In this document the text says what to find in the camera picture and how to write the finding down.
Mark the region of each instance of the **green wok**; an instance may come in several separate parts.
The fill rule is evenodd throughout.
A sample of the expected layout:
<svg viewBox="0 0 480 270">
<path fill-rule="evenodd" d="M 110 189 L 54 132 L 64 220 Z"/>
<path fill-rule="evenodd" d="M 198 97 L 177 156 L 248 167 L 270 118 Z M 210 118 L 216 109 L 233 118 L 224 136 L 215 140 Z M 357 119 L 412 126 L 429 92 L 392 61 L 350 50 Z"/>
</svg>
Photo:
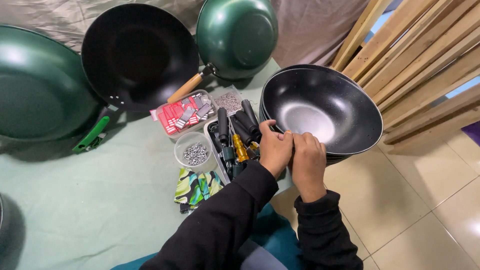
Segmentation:
<svg viewBox="0 0 480 270">
<path fill-rule="evenodd" d="M 36 142 L 91 130 L 75 152 L 98 142 L 109 112 L 90 87 L 80 55 L 19 27 L 0 25 L 0 37 L 0 135 Z"/>
<path fill-rule="evenodd" d="M 207 0 L 198 16 L 196 39 L 205 68 L 169 102 L 190 93 L 212 73 L 228 81 L 255 76 L 275 49 L 278 22 L 268 0 Z"/>
</svg>

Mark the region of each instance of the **black sleeve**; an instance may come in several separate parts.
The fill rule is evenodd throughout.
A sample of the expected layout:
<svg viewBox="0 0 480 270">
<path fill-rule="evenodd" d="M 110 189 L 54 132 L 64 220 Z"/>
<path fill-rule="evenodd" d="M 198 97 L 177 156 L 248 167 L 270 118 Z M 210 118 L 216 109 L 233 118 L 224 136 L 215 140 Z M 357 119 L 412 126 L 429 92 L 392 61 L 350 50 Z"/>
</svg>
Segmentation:
<svg viewBox="0 0 480 270">
<path fill-rule="evenodd" d="M 357 256 L 357 247 L 342 222 L 338 208 L 340 194 L 327 191 L 327 195 L 311 203 L 300 196 L 295 200 L 299 226 L 297 234 L 306 269 L 363 269 Z"/>
<path fill-rule="evenodd" d="M 188 216 L 140 270 L 222 269 L 250 236 L 257 213 L 277 190 L 273 175 L 250 161 L 235 181 Z"/>
</svg>

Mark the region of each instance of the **purple cloth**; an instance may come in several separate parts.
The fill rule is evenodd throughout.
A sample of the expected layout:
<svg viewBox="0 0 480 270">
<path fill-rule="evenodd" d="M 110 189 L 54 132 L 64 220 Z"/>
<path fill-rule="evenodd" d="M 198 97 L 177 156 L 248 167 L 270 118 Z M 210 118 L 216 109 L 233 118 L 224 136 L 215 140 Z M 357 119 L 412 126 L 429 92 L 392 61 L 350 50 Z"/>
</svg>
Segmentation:
<svg viewBox="0 0 480 270">
<path fill-rule="evenodd" d="M 480 146 L 480 122 L 475 122 L 466 127 L 462 127 L 462 131 Z"/>
</svg>

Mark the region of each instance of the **tile floor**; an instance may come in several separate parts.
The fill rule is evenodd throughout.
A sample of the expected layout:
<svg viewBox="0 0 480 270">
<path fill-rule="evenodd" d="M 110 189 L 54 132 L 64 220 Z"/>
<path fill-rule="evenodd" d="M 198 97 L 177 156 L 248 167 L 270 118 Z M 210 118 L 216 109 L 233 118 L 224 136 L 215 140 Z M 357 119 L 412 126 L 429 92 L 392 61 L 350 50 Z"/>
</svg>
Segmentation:
<svg viewBox="0 0 480 270">
<path fill-rule="evenodd" d="M 479 270 L 480 147 L 461 131 L 402 155 L 389 147 L 325 172 L 365 270 Z M 291 187 L 272 199 L 295 230 L 297 196 Z"/>
</svg>

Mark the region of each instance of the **table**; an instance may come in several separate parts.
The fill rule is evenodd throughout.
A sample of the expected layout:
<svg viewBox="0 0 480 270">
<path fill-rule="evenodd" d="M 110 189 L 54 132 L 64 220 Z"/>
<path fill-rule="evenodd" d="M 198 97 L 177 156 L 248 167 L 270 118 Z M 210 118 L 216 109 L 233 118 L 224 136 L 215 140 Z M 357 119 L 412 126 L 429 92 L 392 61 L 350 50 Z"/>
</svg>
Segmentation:
<svg viewBox="0 0 480 270">
<path fill-rule="evenodd" d="M 265 81 L 279 69 L 271 59 L 251 81 L 234 83 L 256 113 Z M 209 76 L 199 88 L 231 84 Z M 173 202 L 175 142 L 149 114 L 127 113 L 120 123 L 80 155 L 68 151 L 71 140 L 0 141 L 0 192 L 15 202 L 18 220 L 0 269 L 108 270 L 157 252 L 176 231 L 186 215 Z M 290 187 L 289 174 L 278 184 L 279 192 Z"/>
</svg>

